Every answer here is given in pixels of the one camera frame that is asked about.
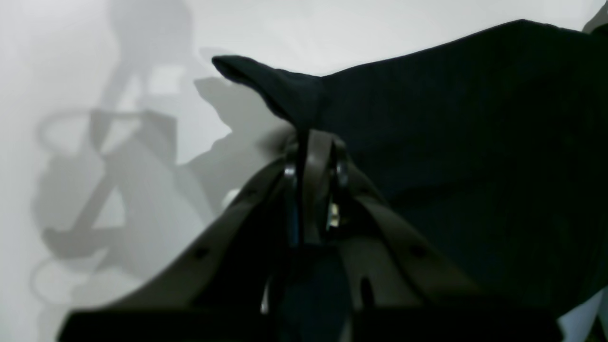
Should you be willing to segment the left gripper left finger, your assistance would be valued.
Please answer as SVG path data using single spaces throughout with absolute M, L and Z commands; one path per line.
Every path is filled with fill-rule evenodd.
M 297 154 L 255 174 L 224 213 L 143 288 L 73 311 L 59 342 L 270 342 L 267 280 L 289 249 Z

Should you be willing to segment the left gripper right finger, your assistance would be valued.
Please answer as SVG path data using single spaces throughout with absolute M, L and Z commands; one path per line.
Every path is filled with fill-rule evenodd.
M 304 244 L 337 247 L 352 314 L 343 342 L 560 342 L 544 309 L 485 292 L 393 212 L 336 136 L 304 141 Z

